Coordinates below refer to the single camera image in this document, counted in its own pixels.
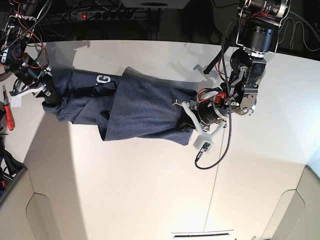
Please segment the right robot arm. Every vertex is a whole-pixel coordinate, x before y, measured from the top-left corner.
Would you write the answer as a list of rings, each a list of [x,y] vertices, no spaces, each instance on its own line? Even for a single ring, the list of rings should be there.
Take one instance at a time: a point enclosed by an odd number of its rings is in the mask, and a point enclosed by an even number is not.
[[[10,95],[20,104],[23,95],[43,98],[43,109],[61,122],[96,125],[103,140],[116,137],[158,137],[194,129],[191,118],[178,100],[189,102],[195,92],[176,88],[162,79],[128,70],[110,75],[73,70],[53,77],[26,52],[25,37],[31,28],[8,25],[1,62],[23,83]]]

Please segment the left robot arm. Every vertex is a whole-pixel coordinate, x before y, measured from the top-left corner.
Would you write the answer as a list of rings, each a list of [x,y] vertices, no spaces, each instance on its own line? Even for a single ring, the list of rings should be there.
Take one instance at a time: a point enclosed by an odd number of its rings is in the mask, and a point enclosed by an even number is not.
[[[280,26],[290,11],[290,4],[288,0],[240,1],[234,19],[236,25],[229,38],[223,39],[219,54],[203,71],[209,74],[214,66],[221,64],[234,41],[239,48],[229,60],[231,73],[220,71],[219,87],[199,91],[195,100],[189,102],[192,115],[182,114],[177,124],[179,129],[195,129],[199,124],[202,130],[208,131],[210,125],[223,123],[231,114],[244,116],[254,110],[266,71],[264,56],[276,52]]]

